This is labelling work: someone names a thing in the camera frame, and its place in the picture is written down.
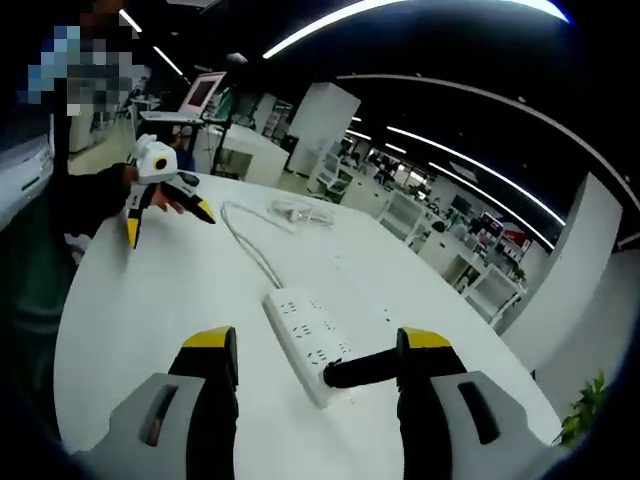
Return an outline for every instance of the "black ceiling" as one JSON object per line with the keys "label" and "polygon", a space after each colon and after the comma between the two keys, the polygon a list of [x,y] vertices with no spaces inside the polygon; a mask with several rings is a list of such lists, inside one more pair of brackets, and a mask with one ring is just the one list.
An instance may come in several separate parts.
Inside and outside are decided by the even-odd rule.
{"label": "black ceiling", "polygon": [[[637,80],[630,56],[631,18],[615,5],[555,2],[568,25],[529,7],[499,0],[413,0],[333,24],[270,60],[262,54],[310,22],[354,0],[222,0],[204,14],[194,7],[130,1],[127,11],[184,71],[219,68],[224,56],[249,60],[252,82],[291,102],[311,81],[331,80],[361,101],[353,128],[407,150],[416,164],[448,169],[457,157],[386,130],[393,125],[494,168],[566,216],[578,185],[594,172],[625,208],[620,237],[640,230],[638,212],[618,182],[585,149],[533,116],[495,100],[426,83],[389,79],[336,80],[352,74],[401,74],[488,90],[565,125],[598,150],[638,194],[640,166],[632,125]],[[145,63],[168,70],[155,54]],[[490,175],[482,189],[553,238],[557,224]]]}

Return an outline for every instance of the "potted plant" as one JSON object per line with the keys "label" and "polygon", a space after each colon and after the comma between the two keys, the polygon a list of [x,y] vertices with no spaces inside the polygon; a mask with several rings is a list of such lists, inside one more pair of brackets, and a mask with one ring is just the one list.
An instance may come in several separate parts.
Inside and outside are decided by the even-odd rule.
{"label": "potted plant", "polygon": [[580,390],[582,397],[571,405],[573,413],[562,422],[562,432],[559,435],[561,445],[572,447],[587,434],[608,391],[609,387],[604,386],[604,372],[600,370],[598,377],[592,383],[587,382],[585,388]]}

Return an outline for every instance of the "laptop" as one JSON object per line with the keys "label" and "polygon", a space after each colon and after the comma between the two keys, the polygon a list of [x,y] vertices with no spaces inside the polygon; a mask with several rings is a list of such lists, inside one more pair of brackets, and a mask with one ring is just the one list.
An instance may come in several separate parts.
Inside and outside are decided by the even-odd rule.
{"label": "laptop", "polygon": [[200,118],[220,82],[227,72],[199,75],[177,112],[140,112],[140,116],[150,122],[202,124]]}

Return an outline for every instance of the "round white table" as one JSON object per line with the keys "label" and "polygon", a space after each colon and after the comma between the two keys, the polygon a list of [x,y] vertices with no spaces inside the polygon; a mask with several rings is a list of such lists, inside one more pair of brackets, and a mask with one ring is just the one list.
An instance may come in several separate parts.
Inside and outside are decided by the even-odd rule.
{"label": "round white table", "polygon": [[[219,218],[225,200],[270,215],[274,198],[296,196],[200,177],[199,194],[211,204],[216,225],[151,208],[132,251],[124,219],[112,218],[80,264],[55,362],[56,410],[66,448],[93,447],[107,433],[111,411],[149,375],[166,372],[190,335],[233,325],[240,376],[238,478],[402,478],[395,382],[362,387],[351,400],[318,410],[262,309],[273,286]],[[237,209],[229,217],[262,250],[285,287],[318,293],[355,355],[392,347],[401,325],[438,332],[469,371],[482,370],[525,408],[538,438],[552,442],[558,417],[489,325],[371,217],[318,204],[335,211],[332,227],[305,225],[287,234]]]}

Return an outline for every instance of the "power outlet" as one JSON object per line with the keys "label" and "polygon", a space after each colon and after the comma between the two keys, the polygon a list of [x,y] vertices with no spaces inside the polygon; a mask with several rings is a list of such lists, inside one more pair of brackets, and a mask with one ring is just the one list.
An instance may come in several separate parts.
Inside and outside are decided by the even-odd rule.
{"label": "power outlet", "polygon": [[345,390],[324,383],[322,372],[337,360],[354,358],[344,334],[327,310],[304,288],[274,290],[264,308],[291,366],[312,401],[324,408]]}

